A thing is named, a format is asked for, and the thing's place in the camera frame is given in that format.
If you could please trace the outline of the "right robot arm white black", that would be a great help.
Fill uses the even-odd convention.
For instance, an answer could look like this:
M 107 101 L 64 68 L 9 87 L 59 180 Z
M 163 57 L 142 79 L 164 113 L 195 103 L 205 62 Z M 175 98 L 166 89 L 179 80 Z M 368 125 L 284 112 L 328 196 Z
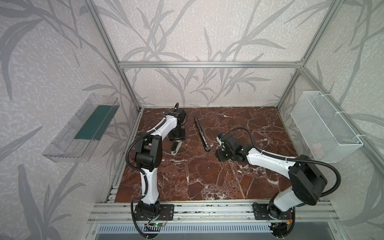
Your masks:
M 316 205 L 328 183 L 316 164 L 309 161 L 298 162 L 250 145 L 242 146 L 233 135 L 218 135 L 217 141 L 220 149 L 216 151 L 216 157 L 220 162 L 232 160 L 263 167 L 290 180 L 291 186 L 276 194 L 266 207 L 265 213 L 273 219 L 279 219 L 300 204 Z

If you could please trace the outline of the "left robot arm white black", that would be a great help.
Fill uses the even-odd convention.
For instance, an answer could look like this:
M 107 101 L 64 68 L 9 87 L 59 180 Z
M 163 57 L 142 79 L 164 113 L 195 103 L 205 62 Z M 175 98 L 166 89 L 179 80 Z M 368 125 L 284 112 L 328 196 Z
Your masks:
M 158 168 L 163 160 L 163 140 L 173 143 L 171 153 L 176 155 L 186 139 L 183 128 L 187 113 L 176 104 L 174 109 L 163 113 L 162 120 L 147 132 L 141 132 L 129 146 L 125 156 L 128 167 L 138 171 L 142 182 L 142 195 L 131 200 L 134 221 L 151 220 L 161 214 L 158 191 Z

